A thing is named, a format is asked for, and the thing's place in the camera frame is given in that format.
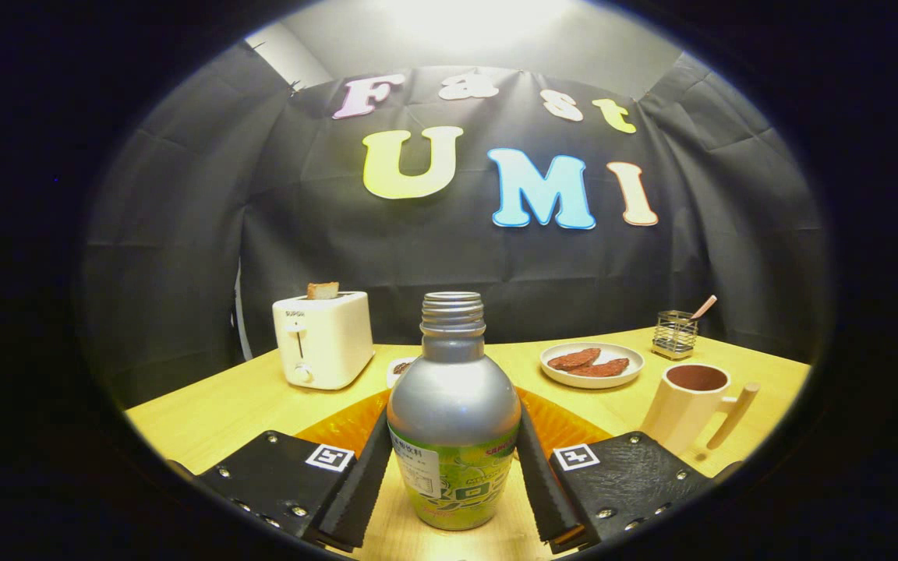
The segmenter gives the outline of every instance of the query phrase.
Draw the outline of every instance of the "green bottle label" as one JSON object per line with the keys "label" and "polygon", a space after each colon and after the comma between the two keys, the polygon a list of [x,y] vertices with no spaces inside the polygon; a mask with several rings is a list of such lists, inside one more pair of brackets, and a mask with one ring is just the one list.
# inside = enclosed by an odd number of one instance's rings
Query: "green bottle label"
{"label": "green bottle label", "polygon": [[494,516],[508,479],[517,425],[505,436],[464,448],[420,443],[393,427],[390,437],[419,518],[436,528],[466,530]]}

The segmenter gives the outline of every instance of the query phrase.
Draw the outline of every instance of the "light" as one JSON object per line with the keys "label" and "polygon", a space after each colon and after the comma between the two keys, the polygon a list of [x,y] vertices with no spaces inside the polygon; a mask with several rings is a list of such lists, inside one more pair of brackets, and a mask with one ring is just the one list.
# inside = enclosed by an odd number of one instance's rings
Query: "light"
{"label": "light", "polygon": [[574,0],[377,0],[389,21],[419,41],[450,47],[500,46],[530,37]]}

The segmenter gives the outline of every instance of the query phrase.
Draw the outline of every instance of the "toaster knob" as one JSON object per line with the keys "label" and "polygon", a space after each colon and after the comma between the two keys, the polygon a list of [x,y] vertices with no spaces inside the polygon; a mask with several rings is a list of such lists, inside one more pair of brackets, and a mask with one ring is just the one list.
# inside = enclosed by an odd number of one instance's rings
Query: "toaster knob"
{"label": "toaster knob", "polygon": [[300,365],[293,369],[293,373],[296,374],[296,379],[302,381],[303,383],[311,383],[314,380],[314,376],[311,376],[310,366]]}

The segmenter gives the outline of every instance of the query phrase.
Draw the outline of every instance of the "mug handle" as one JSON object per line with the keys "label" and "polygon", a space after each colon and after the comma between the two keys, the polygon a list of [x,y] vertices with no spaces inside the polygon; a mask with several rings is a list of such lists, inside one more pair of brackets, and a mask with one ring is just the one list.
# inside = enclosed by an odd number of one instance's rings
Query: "mug handle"
{"label": "mug handle", "polygon": [[727,412],[727,419],[723,420],[723,426],[716,430],[716,434],[709,438],[709,444],[706,445],[709,450],[719,448],[719,445],[723,444],[723,441],[737,428],[737,424],[741,422],[744,413],[748,412],[748,408],[751,407],[751,402],[755,400],[755,395],[758,395],[759,390],[759,383],[749,383],[744,386],[739,397],[724,397],[723,401],[720,401],[719,410]]}

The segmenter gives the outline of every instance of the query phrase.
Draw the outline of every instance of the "letter m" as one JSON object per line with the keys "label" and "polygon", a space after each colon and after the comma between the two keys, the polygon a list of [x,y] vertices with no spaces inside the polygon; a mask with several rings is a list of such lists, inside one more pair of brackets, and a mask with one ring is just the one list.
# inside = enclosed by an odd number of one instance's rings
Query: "letter m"
{"label": "letter m", "polygon": [[521,207],[524,196],[543,226],[549,223],[559,202],[557,224],[562,228],[591,230],[595,227],[584,190],[584,162],[577,157],[554,157],[543,178],[521,150],[496,148],[487,156],[498,164],[500,175],[501,207],[492,217],[498,226],[528,226],[532,218]]}

